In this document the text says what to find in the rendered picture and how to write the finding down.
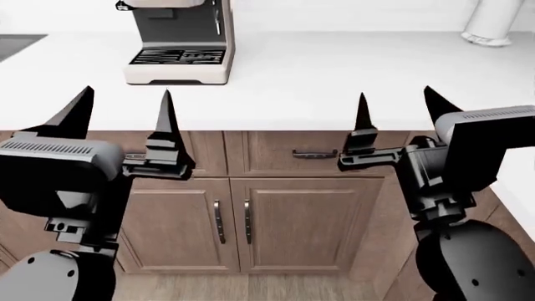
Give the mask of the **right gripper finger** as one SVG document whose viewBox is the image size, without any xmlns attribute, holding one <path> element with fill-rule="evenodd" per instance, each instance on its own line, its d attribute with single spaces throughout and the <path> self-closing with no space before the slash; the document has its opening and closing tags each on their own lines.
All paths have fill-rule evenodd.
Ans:
<svg viewBox="0 0 535 301">
<path fill-rule="evenodd" d="M 459 107 L 456 107 L 449 100 L 443 97 L 441 94 L 432 89 L 429 85 L 424 88 L 425 105 L 429 112 L 432 124 L 435 127 L 437 137 L 439 139 L 446 138 L 446 132 L 448 131 L 443 125 L 439 125 L 438 120 L 443 116 L 450 113 L 462 112 Z"/>
<path fill-rule="evenodd" d="M 367 99 L 360 94 L 354 130 L 350 132 L 344 142 L 344 154 L 360 155 L 372 152 L 378 135 L 377 128 L 372 124 L 369 115 Z"/>
</svg>

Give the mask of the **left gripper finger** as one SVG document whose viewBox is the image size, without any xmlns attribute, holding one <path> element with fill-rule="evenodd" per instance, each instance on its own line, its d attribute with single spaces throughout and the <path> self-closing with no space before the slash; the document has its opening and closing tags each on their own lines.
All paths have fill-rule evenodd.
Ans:
<svg viewBox="0 0 535 301">
<path fill-rule="evenodd" d="M 87 86 L 50 120 L 23 131 L 35 133 L 37 137 L 84 140 L 93 106 L 94 89 Z"/>
<path fill-rule="evenodd" d="M 168 89 L 161 100 L 155 131 L 147 137 L 145 147 L 145 158 L 153 164 L 195 166 L 181 137 L 171 92 Z"/>
</svg>

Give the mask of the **brown wooden cabinet door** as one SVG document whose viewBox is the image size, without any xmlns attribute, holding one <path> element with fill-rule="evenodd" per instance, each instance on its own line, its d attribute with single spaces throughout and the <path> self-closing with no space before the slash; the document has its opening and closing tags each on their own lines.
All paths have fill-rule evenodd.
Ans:
<svg viewBox="0 0 535 301">
<path fill-rule="evenodd" d="M 234 178 L 230 183 L 244 273 L 337 274 L 351 269 L 384 180 Z M 251 245 L 245 200 L 251 202 Z"/>
<path fill-rule="evenodd" d="M 221 205 L 224 245 L 217 235 L 215 200 Z M 134 180 L 118 261 L 125 273 L 238 273 L 229 180 Z"/>
</svg>

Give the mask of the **beige and black coffee machine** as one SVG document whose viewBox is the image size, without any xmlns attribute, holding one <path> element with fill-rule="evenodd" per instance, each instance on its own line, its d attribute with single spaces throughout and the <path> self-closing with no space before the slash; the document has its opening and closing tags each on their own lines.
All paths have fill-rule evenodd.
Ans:
<svg viewBox="0 0 535 301">
<path fill-rule="evenodd" d="M 131 7 L 128 12 L 133 14 L 142 42 L 141 50 L 224 49 L 226 51 L 222 64 L 128 63 L 124 69 L 127 84 L 226 84 L 228 82 L 236 50 L 230 0 L 217 0 L 221 36 L 217 35 L 215 28 L 211 0 L 124 0 L 124 2 Z"/>
</svg>

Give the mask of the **brown wooden drawer front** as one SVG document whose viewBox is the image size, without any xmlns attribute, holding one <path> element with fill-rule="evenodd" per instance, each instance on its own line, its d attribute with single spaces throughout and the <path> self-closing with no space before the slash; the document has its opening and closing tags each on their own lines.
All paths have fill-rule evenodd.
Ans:
<svg viewBox="0 0 535 301">
<path fill-rule="evenodd" d="M 338 157 L 302 160 L 292 150 L 309 152 L 342 151 L 346 131 L 225 131 L 228 173 L 244 177 L 356 177 L 387 176 L 392 167 L 370 167 L 340 172 Z"/>
<path fill-rule="evenodd" d="M 87 134 L 88 140 L 105 140 L 121 145 L 127 153 L 144 153 L 151 131 L 97 131 Z M 181 131 L 186 151 L 196 163 L 194 177 L 227 175 L 227 160 L 221 131 Z"/>
</svg>

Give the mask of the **black drip tray grate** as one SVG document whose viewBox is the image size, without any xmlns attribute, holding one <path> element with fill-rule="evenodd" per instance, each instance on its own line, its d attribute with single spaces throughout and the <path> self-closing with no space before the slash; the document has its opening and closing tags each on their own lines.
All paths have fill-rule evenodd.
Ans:
<svg viewBox="0 0 535 301">
<path fill-rule="evenodd" d="M 143 49 L 130 64 L 222 64 L 224 49 Z"/>
</svg>

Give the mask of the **grey countertop sink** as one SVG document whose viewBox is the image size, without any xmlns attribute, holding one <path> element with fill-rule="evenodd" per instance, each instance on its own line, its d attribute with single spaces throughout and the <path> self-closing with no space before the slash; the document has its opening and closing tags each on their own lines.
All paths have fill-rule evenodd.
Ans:
<svg viewBox="0 0 535 301">
<path fill-rule="evenodd" d="M 45 37 L 48 34 L 0 34 L 0 63 Z"/>
</svg>

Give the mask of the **silver steam wand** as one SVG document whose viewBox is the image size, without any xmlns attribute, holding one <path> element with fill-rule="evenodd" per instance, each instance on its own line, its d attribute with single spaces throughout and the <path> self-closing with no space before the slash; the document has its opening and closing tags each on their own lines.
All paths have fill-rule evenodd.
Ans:
<svg viewBox="0 0 535 301">
<path fill-rule="evenodd" d="M 211 0 L 211 5 L 212 5 L 212 8 L 213 8 L 214 23 L 215 23 L 215 28 L 216 28 L 216 31 L 217 31 L 217 35 L 221 36 L 222 31 L 221 31 L 221 22 L 220 22 L 220 19 L 219 19 L 219 17 L 220 17 L 219 4 L 217 4 L 217 0 Z"/>
</svg>

